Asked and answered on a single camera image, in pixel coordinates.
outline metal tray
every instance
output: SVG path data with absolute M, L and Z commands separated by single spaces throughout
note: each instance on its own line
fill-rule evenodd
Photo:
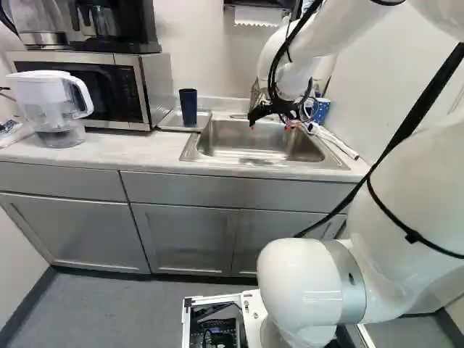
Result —
M 211 110 L 199 109 L 196 113 L 196 127 L 186 127 L 183 125 L 182 110 L 175 109 L 158 123 L 158 128 L 171 132 L 201 133 L 211 117 Z

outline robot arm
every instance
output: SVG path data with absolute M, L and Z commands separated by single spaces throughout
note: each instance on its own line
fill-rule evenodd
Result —
M 308 87 L 308 81 L 318 66 L 321 57 L 339 53 L 357 37 L 375 25 L 381 18 L 405 0 L 325 0 L 320 11 L 313 15 L 291 42 L 288 55 L 281 57 L 275 74 L 278 96 L 294 110 Z M 438 28 L 464 41 L 464 6 L 458 0 L 425 1 L 410 0 L 410 3 Z M 278 112 L 272 108 L 268 93 L 268 74 L 276 53 L 299 20 L 283 26 L 265 44 L 257 64 L 257 83 L 252 92 L 249 119 L 255 120 Z M 266 105 L 264 110 L 258 106 Z
M 410 1 L 437 27 L 464 41 L 464 2 Z M 300 96 L 315 59 L 347 46 L 395 8 L 388 4 L 393 1 L 326 0 L 290 46 L 294 63 L 282 59 L 276 75 L 281 97 Z M 260 57 L 258 78 L 263 88 L 266 69 L 284 38 L 285 30 L 280 29 Z M 463 255 L 464 167 L 456 160 L 464 147 L 463 134 L 464 121 L 460 121 L 417 133 L 395 147 L 352 202 L 347 218 L 350 239 L 281 239 L 266 246 L 257 265 L 268 311 L 262 332 L 272 326 L 292 347 L 323 347 L 336 325 L 397 318 L 431 284 L 461 269 L 460 258 L 406 241 L 405 232 L 374 202 L 371 191 L 426 240 Z M 456 297 L 462 291 L 455 289 Z
M 289 47 L 292 62 L 284 55 L 276 82 L 281 98 L 294 101 L 302 96 L 320 57 L 336 54 L 350 45 L 404 0 L 327 0 L 303 26 Z M 289 32 L 298 21 L 290 24 Z M 286 39 L 286 25 L 265 44 L 257 64 L 260 88 L 267 88 L 271 62 Z

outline sink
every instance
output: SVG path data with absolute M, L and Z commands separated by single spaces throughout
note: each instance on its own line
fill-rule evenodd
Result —
M 181 160 L 348 169 L 324 143 L 300 128 L 285 130 L 282 123 L 264 120 L 252 130 L 246 117 L 236 115 L 214 117 L 200 135 L 192 134 Z

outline electronic device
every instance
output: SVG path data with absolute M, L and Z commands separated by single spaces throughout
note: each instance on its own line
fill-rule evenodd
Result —
M 152 0 L 6 0 L 0 20 L 32 50 L 161 52 Z
M 7 59 L 14 72 L 61 70 L 80 78 L 94 102 L 86 127 L 151 131 L 175 105 L 167 53 L 15 51 Z

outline countertop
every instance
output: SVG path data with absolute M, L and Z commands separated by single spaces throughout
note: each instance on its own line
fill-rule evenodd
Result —
M 345 162 L 349 170 L 323 170 L 305 167 L 212 165 L 180 161 L 189 133 L 155 130 L 148 134 L 90 131 L 86 141 L 68 149 L 43 147 L 35 136 L 0 149 L 0 161 L 37 165 L 128 170 L 149 173 L 176 173 L 247 178 L 280 178 L 300 181 L 356 183 L 369 170 L 362 160 L 354 161 L 334 145 L 326 144 Z

